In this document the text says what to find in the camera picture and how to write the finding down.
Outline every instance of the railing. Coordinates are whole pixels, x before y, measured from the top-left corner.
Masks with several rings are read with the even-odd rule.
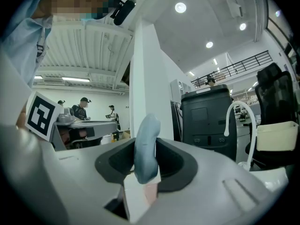
[[[269,51],[264,51],[255,56],[249,57],[230,66],[222,68],[219,71],[215,71],[210,74],[207,74],[206,76],[200,77],[192,81],[192,84],[196,89],[198,89],[207,85],[208,76],[211,76],[215,79],[215,82],[218,82],[228,77],[244,73],[248,70],[251,70],[271,61],[273,61],[273,59],[271,58]]]

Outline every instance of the air vent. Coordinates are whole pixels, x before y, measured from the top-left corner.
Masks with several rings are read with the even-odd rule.
[[[61,78],[44,78],[45,85],[60,85],[64,86],[64,81]]]
[[[244,0],[226,0],[233,18],[243,17],[246,13]]]

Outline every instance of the white cable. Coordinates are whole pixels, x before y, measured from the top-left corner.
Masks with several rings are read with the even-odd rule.
[[[248,112],[248,114],[251,118],[251,122],[252,122],[252,138],[251,138],[251,145],[250,145],[250,151],[249,151],[249,156],[248,156],[248,159],[247,159],[247,163],[246,164],[245,164],[245,162],[239,163],[239,165],[241,165],[243,168],[245,168],[247,171],[249,171],[250,167],[251,167],[251,161],[252,161],[252,157],[253,157],[256,134],[257,134],[255,116],[254,116],[254,113],[252,112],[251,108],[246,103],[241,102],[241,101],[233,102],[227,110],[226,128],[225,128],[224,136],[226,136],[226,137],[229,136],[229,115],[230,115],[230,111],[232,110],[232,108],[235,105],[243,106],[247,110],[247,112]]]

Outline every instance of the fluorescent light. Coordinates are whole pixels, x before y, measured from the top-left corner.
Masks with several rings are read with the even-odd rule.
[[[66,81],[77,81],[77,82],[87,82],[89,83],[89,79],[84,79],[84,78],[74,78],[74,77],[62,77],[63,80]]]
[[[175,10],[178,13],[184,13],[186,11],[186,9],[187,9],[187,6],[182,2],[179,2],[175,5]]]
[[[206,44],[206,47],[207,47],[207,48],[211,48],[213,45],[214,45],[214,44],[213,44],[212,42],[208,42],[208,43]]]
[[[243,31],[243,30],[246,29],[246,27],[247,27],[247,25],[246,25],[245,23],[242,23],[242,24],[240,25],[240,30]]]

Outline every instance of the white box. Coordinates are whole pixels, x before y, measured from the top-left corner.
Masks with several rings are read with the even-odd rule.
[[[295,149],[298,124],[289,121],[257,127],[258,151],[292,151]]]

